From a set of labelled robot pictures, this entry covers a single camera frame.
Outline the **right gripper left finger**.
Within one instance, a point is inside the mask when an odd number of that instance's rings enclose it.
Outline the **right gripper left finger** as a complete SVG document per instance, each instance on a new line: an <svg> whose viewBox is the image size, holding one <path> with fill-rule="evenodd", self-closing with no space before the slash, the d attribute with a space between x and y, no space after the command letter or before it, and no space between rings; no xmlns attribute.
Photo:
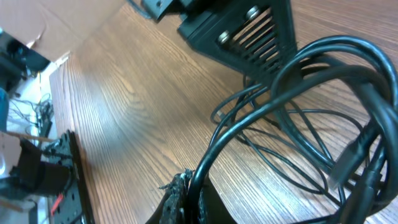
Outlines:
<svg viewBox="0 0 398 224"><path fill-rule="evenodd" d="M191 178L192 171L186 169L182 173L175 174L171 182L159 187L165 190L164 196L146 224L186 223L185 204Z"/></svg>

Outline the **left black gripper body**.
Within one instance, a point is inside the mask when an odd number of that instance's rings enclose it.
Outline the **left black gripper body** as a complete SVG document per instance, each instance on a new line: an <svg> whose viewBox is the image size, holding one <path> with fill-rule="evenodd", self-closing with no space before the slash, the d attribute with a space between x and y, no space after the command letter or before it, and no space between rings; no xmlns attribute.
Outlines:
<svg viewBox="0 0 398 224"><path fill-rule="evenodd" d="M202 0L142 0L141 4L152 19L159 21L167 14L190 12L201 2Z"/></svg>

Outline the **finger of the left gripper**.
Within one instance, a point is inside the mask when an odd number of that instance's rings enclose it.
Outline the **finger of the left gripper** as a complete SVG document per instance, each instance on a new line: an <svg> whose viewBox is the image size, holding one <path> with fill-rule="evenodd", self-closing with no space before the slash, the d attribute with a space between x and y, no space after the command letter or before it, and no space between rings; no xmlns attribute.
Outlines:
<svg viewBox="0 0 398 224"><path fill-rule="evenodd" d="M264 84L297 52L288 0L213 1L178 32L194 51Z"/></svg>

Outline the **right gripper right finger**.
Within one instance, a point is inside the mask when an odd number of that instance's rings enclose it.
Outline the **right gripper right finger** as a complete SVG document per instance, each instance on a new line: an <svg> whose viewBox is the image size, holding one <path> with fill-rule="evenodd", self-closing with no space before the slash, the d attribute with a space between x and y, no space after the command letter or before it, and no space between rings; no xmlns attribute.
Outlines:
<svg viewBox="0 0 398 224"><path fill-rule="evenodd" d="M200 192L197 220L199 224L236 224L209 177Z"/></svg>

